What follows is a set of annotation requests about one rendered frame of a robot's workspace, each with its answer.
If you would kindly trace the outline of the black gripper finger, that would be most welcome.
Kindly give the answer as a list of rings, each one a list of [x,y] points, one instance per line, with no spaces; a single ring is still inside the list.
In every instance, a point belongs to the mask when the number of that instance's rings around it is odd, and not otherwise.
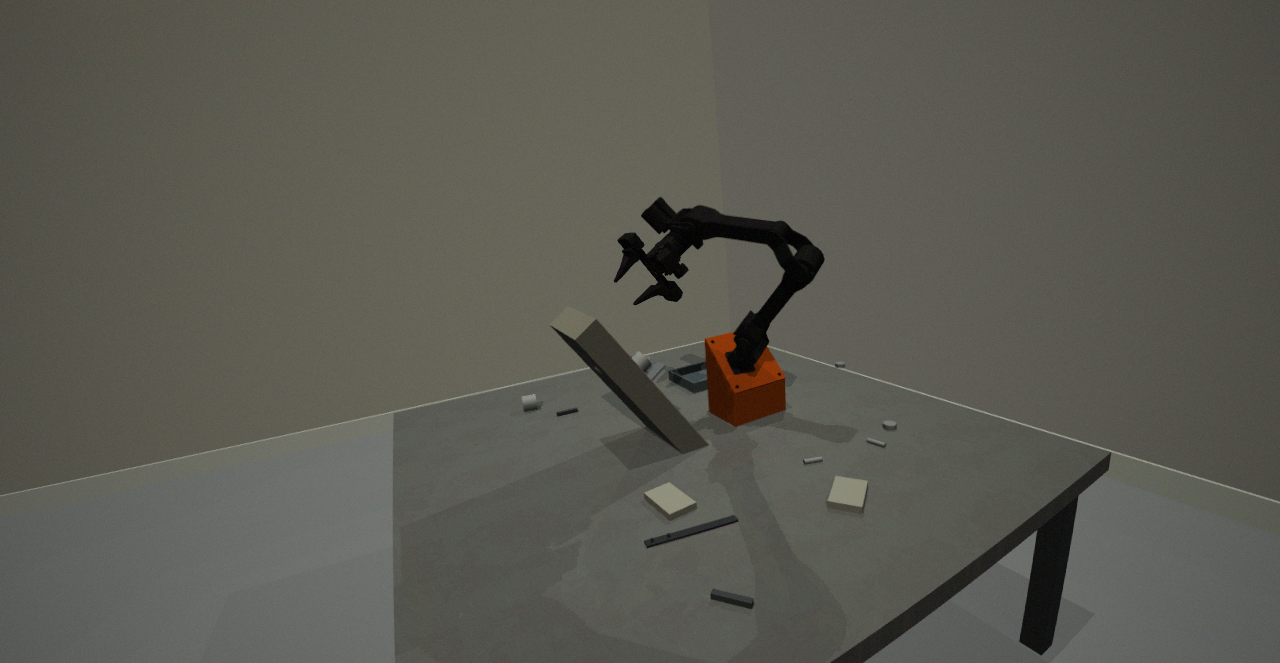
[[[635,300],[634,306],[641,303],[643,300],[650,300],[652,297],[657,297],[657,294],[660,294],[660,297],[669,297],[668,291],[666,291],[663,285],[650,285],[650,288],[643,291],[643,294],[640,294],[640,297]]]
[[[634,250],[622,250],[622,253],[625,253],[625,256],[620,265],[620,270],[614,276],[614,283],[620,282],[621,276],[625,276],[625,274],[628,271],[628,268],[632,268],[632,265],[635,265],[635,262],[637,262],[639,259],[637,253],[635,253]]]

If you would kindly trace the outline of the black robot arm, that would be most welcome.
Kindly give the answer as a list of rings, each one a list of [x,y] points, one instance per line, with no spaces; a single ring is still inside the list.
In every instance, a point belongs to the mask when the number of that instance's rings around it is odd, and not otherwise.
[[[771,250],[774,250],[774,256],[778,259],[780,265],[785,268],[782,283],[773,291],[769,300],[765,300],[765,305],[759,308],[759,312],[754,315],[750,308],[746,317],[742,317],[739,329],[733,332],[733,335],[736,335],[733,338],[736,347],[732,352],[726,352],[724,355],[728,358],[733,375],[755,371],[754,363],[756,363],[769,344],[765,332],[769,329],[773,317],[787,305],[787,300],[792,297],[795,291],[801,291],[813,282],[813,276],[817,275],[817,271],[819,271],[819,268],[824,262],[820,250],[814,247],[806,239],[806,236],[796,233],[785,221],[724,216],[717,212],[716,209],[705,206],[680,209],[676,215],[675,209],[671,209],[663,198],[658,198],[658,201],[645,209],[641,216],[658,234],[662,230],[666,233],[669,229],[666,238],[677,244],[678,250],[681,250],[681,256],[691,244],[699,250],[703,247],[703,241],[714,238],[714,236],[768,244]],[[788,250],[788,244],[797,250],[795,256]],[[666,276],[675,274],[678,279],[678,276],[689,273],[689,268],[684,262],[678,265],[680,259],[675,259],[667,247],[655,250],[652,256],[654,253],[657,253],[660,265],[666,268]]]

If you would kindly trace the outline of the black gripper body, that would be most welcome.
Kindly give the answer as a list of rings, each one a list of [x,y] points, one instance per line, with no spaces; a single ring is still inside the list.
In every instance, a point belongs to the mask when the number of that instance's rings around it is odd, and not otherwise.
[[[640,261],[643,262],[643,265],[645,268],[648,268],[649,273],[653,276],[655,276],[655,279],[658,282],[657,285],[663,285],[663,288],[666,288],[666,291],[668,291],[669,297],[664,297],[666,300],[675,300],[675,302],[677,302],[677,300],[680,300],[682,297],[684,291],[681,291],[675,282],[668,282],[666,279],[666,276],[663,275],[663,274],[666,274],[667,270],[658,261],[657,253],[654,253],[654,256],[652,256],[652,253],[655,252],[655,250],[659,250],[662,247],[667,247],[667,250],[669,250],[669,252],[672,253],[672,256],[675,256],[675,259],[681,259],[680,257],[681,256],[681,250],[678,250],[678,247],[677,247],[677,244],[675,244],[675,242],[669,241],[669,238],[666,238],[666,236],[664,236],[664,238],[660,242],[657,242],[655,247],[652,248],[652,250],[649,250],[648,253],[644,252],[644,250],[643,250],[644,243],[643,243],[643,241],[639,238],[639,236],[636,233],[625,233],[623,236],[620,236],[618,242],[620,242],[621,247],[623,247],[625,250],[634,250],[634,252],[637,253],[637,257],[640,259]]]

